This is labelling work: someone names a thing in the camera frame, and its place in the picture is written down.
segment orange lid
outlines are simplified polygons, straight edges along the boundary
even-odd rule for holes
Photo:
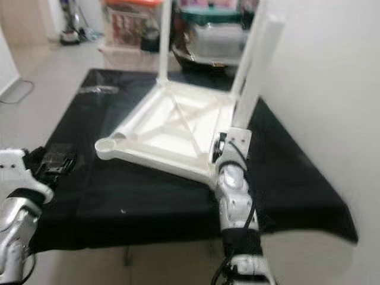
[[[107,4],[137,4],[145,7],[154,8],[160,5],[163,0],[106,0]]]

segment black wire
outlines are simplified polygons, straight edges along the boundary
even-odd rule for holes
[[[6,104],[6,105],[16,105],[16,104],[19,104],[21,101],[23,101],[30,93],[33,92],[33,90],[34,90],[34,82],[32,82],[30,80],[22,80],[22,82],[26,82],[26,83],[30,84],[30,89],[29,89],[29,91],[27,93],[25,93],[20,99],[18,99],[15,102],[6,102],[6,101],[0,100],[0,103]]]
[[[28,274],[24,277],[24,279],[21,281],[20,284],[24,284],[26,281],[28,281],[28,279],[34,272],[34,269],[36,269],[37,256],[35,254],[32,254],[31,257],[32,257],[31,269],[29,270]]]
[[[245,164],[245,167],[247,168],[247,171],[244,170],[245,172],[245,175],[246,175],[246,178],[247,178],[247,183],[248,183],[248,186],[249,186],[249,190],[252,190],[251,188],[251,180],[249,179],[249,173],[248,173],[248,165],[247,165],[247,162],[246,162],[246,159],[244,158],[244,155],[242,154],[242,152],[238,149],[238,147],[232,142],[232,141],[228,141],[228,143],[236,150],[236,152],[238,153],[238,155],[241,157],[241,159],[243,160],[244,164]],[[254,217],[254,214],[255,214],[255,205],[254,203],[252,202],[252,206],[251,206],[251,209],[249,210],[249,214],[248,214],[248,217],[245,221],[245,224],[243,226],[243,230],[244,230],[244,233],[243,235],[240,237],[240,240],[239,242],[237,243],[237,247],[240,248],[241,247],[241,243],[242,241],[244,240],[244,237],[247,235],[248,233],[248,228],[249,228],[249,224],[251,223],[253,217]],[[219,265],[218,269],[216,269],[214,275],[213,275],[213,278],[211,279],[211,285],[216,285],[216,282],[218,281],[218,278],[223,270],[223,268],[231,261],[231,259],[233,258],[233,256],[235,255],[235,250],[232,249],[231,251],[231,254],[226,257],[223,262]]]

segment teal lid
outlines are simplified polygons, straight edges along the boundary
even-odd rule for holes
[[[181,8],[181,17],[189,23],[204,26],[207,23],[238,23],[240,13],[224,7],[186,6]]]

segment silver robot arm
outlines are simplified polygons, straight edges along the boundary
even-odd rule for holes
[[[0,284],[22,284],[29,242],[53,191],[26,169],[23,150],[0,150]]]
[[[211,284],[223,273],[225,284],[276,285],[261,248],[255,191],[246,177],[250,141],[249,130],[231,128],[214,146],[215,196],[226,259]]]

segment black cloth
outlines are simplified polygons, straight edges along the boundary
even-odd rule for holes
[[[226,75],[173,74],[178,81],[228,90]],[[59,180],[41,216],[33,251],[80,249],[220,236],[218,206],[206,185],[125,161],[100,160],[94,143],[108,136],[147,94],[155,74],[91,70],[82,86],[116,94],[77,94],[46,147],[71,144],[72,173]],[[261,193],[264,232],[323,230],[358,237],[349,209],[292,140],[263,100],[249,124],[249,168]]]

